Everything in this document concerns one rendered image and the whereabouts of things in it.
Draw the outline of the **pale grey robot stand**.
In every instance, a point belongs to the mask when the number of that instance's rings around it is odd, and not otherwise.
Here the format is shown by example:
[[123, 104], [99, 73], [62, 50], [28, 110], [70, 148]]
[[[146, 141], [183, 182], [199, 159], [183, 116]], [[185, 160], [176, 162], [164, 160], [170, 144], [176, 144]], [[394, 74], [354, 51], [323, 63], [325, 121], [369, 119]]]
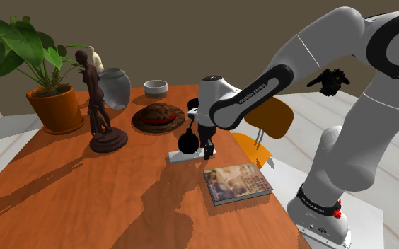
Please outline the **pale grey robot stand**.
[[[306, 179], [307, 174], [275, 158], [269, 158], [260, 169], [272, 192], [283, 207]], [[351, 236], [349, 249], [384, 249], [383, 212], [347, 193], [341, 196], [342, 214], [347, 217]]]

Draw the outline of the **grey glass vase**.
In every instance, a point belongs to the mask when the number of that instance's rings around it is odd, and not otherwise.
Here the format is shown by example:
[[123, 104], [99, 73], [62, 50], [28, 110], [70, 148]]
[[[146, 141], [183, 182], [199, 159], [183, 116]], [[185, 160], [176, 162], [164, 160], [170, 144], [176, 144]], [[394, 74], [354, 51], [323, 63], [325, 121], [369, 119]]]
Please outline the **grey glass vase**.
[[131, 96], [129, 77], [119, 68], [106, 68], [98, 75], [98, 85], [104, 92], [104, 102], [113, 110], [125, 109]]

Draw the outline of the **brown hat with red band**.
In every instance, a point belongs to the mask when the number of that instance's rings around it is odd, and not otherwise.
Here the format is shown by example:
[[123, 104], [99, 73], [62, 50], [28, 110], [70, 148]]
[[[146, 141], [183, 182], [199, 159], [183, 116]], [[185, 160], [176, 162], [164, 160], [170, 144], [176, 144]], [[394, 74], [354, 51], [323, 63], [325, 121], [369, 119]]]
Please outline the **brown hat with red band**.
[[166, 133], [181, 126], [185, 118], [185, 113], [176, 106], [152, 103], [134, 114], [132, 124], [142, 132]]

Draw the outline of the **orange chair with metal legs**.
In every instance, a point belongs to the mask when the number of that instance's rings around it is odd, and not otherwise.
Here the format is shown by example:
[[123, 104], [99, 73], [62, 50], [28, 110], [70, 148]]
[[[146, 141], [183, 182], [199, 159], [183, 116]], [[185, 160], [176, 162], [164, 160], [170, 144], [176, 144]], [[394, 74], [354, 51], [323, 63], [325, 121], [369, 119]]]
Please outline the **orange chair with metal legs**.
[[267, 135], [273, 139], [281, 139], [294, 120], [294, 112], [286, 103], [273, 97], [251, 110], [244, 120], [258, 128], [256, 138], [252, 139], [240, 132], [233, 132], [232, 135], [250, 161], [261, 169], [272, 156], [261, 144], [262, 138]]

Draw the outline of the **brown wooden table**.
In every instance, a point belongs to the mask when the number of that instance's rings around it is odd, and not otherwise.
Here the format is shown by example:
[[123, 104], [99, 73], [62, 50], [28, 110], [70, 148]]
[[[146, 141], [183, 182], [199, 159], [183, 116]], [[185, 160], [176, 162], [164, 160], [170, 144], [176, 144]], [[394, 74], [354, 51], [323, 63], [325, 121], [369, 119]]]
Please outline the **brown wooden table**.
[[213, 158], [170, 163], [183, 128], [131, 123], [150, 102], [135, 88], [111, 112], [129, 140], [110, 154], [89, 149], [88, 126], [39, 131], [0, 173], [0, 249], [311, 249], [274, 195], [214, 206], [203, 172], [247, 156], [219, 130]]

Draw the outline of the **book with picture cover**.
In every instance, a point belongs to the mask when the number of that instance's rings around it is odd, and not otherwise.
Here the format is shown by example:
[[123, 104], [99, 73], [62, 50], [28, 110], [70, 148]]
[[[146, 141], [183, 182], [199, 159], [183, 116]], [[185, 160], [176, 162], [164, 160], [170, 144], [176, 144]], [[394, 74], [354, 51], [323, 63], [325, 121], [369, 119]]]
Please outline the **book with picture cover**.
[[272, 193], [272, 186], [255, 163], [205, 170], [203, 175], [214, 206]]

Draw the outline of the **dark brown standing figure statue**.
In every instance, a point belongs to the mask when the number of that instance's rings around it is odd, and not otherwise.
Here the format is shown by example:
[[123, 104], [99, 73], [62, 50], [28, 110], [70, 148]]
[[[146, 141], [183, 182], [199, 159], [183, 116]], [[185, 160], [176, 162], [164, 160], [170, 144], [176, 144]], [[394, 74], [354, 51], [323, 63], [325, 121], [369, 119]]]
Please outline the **dark brown standing figure statue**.
[[127, 143], [127, 134], [111, 126], [110, 117], [105, 110], [104, 92], [98, 85], [98, 72], [88, 62], [88, 55], [78, 50], [75, 52], [75, 58], [78, 64], [84, 67], [79, 73], [83, 75], [82, 81], [87, 85], [89, 93], [88, 116], [93, 136], [89, 144], [90, 149], [97, 153], [116, 151]]

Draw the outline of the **white bowl with brown base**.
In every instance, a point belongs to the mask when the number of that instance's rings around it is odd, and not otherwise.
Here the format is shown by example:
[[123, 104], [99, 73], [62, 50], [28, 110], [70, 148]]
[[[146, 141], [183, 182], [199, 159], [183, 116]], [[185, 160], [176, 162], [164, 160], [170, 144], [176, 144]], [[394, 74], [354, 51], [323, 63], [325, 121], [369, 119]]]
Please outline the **white bowl with brown base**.
[[150, 80], [144, 83], [147, 98], [165, 98], [168, 95], [168, 83], [164, 80]]

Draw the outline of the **small white torso statuette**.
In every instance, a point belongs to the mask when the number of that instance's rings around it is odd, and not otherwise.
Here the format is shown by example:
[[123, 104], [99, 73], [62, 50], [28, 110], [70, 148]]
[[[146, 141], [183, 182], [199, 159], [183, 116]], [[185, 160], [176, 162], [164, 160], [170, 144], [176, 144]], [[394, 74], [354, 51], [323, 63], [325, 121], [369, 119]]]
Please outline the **small white torso statuette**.
[[88, 47], [88, 63], [92, 64], [97, 72], [100, 72], [104, 69], [102, 60], [100, 56], [95, 52], [95, 49], [93, 46]]

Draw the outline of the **black shaggy object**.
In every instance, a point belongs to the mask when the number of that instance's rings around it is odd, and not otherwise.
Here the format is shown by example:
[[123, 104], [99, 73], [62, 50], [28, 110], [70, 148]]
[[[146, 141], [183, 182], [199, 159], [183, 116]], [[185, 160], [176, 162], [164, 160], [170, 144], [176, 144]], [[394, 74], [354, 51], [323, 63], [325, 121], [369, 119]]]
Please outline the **black shaggy object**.
[[334, 69], [333, 71], [325, 69], [316, 79], [310, 81], [306, 86], [311, 87], [317, 83], [321, 83], [322, 87], [320, 93], [326, 96], [334, 96], [340, 90], [341, 85], [350, 84], [350, 81], [345, 76], [344, 71]]

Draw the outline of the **green plant in orange pot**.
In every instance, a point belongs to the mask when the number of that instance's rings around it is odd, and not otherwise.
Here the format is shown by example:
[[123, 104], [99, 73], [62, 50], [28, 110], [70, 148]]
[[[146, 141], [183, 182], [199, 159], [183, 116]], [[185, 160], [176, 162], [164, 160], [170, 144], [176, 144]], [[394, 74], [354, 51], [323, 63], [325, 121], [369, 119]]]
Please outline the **green plant in orange pot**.
[[74, 87], [63, 82], [69, 73], [62, 70], [63, 63], [82, 67], [67, 57], [67, 49], [37, 31], [28, 16], [0, 20], [0, 78], [19, 71], [39, 85], [26, 98], [48, 134], [68, 134], [84, 124]]

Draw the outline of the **flat white box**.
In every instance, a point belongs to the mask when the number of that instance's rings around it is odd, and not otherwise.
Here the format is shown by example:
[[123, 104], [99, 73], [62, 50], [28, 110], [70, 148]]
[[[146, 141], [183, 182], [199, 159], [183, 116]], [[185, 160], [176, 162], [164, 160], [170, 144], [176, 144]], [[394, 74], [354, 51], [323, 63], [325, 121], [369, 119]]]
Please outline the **flat white box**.
[[184, 154], [182, 151], [170, 151], [168, 152], [168, 158], [170, 163], [179, 163], [183, 161], [191, 161], [197, 159], [205, 159], [204, 148], [199, 148], [193, 154]]

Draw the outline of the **black round ball with stem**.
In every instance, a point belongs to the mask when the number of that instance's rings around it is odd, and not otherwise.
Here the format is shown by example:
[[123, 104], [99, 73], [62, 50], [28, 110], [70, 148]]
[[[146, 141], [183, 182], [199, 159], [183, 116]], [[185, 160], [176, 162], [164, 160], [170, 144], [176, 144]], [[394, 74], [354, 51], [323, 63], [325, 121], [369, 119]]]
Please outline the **black round ball with stem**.
[[193, 154], [200, 147], [198, 137], [192, 132], [191, 128], [187, 128], [178, 140], [178, 148], [183, 154]]

